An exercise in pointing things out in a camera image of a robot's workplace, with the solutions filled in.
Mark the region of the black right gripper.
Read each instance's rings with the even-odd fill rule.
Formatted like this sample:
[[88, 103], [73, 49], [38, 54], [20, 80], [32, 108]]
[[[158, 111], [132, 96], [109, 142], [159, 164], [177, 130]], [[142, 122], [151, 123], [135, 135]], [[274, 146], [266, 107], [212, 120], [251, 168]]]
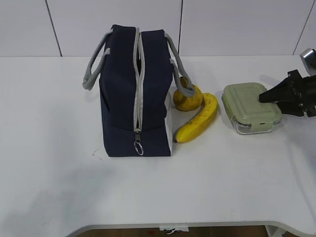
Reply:
[[277, 102], [282, 114], [303, 117], [316, 116], [316, 77], [301, 77], [298, 70], [288, 72], [274, 88], [259, 95], [261, 103]]

